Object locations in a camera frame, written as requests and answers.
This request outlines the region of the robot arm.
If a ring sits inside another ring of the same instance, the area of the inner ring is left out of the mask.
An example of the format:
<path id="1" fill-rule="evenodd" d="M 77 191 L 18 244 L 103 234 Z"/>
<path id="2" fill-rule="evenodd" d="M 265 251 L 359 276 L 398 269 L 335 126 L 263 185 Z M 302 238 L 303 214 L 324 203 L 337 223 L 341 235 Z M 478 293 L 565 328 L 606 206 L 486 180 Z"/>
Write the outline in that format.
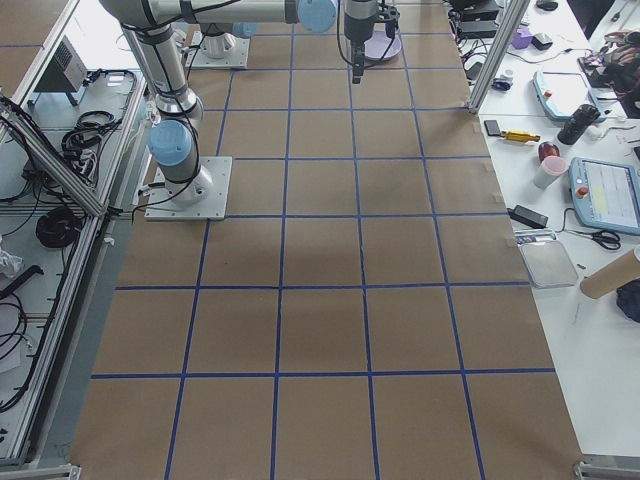
<path id="1" fill-rule="evenodd" d="M 258 31 L 259 24 L 237 22 L 226 24 L 201 24 L 192 38 L 192 45 L 207 57 L 219 60 L 232 52 L 240 39 L 250 39 Z"/>
<path id="2" fill-rule="evenodd" d="M 174 42 L 173 25 L 184 21 L 206 35 L 249 38 L 261 23 L 302 24 L 324 33 L 344 24 L 354 67 L 353 81 L 365 71 L 365 44 L 382 17 L 380 1 L 105 1 L 103 8 L 134 38 L 135 57 L 155 89 L 160 122 L 148 140 L 164 176 L 167 202 L 183 209 L 207 200 L 215 186 L 199 151 L 204 107 L 190 88 Z"/>

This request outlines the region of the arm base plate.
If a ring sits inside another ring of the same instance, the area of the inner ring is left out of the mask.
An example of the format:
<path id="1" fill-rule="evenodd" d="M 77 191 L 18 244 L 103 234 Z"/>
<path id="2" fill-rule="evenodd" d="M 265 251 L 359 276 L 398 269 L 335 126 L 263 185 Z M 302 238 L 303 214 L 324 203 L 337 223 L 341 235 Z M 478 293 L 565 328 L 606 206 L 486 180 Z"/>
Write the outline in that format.
<path id="1" fill-rule="evenodd" d="M 226 216 L 233 159 L 230 156 L 204 156 L 195 180 L 182 191 L 182 186 L 167 183 L 160 167 L 155 182 L 163 183 L 149 196 L 145 210 L 149 221 L 223 220 Z"/>
<path id="2" fill-rule="evenodd" d="M 191 69 L 230 70 L 248 67 L 250 40 L 223 33 L 204 37 L 195 31 L 185 66 Z"/>

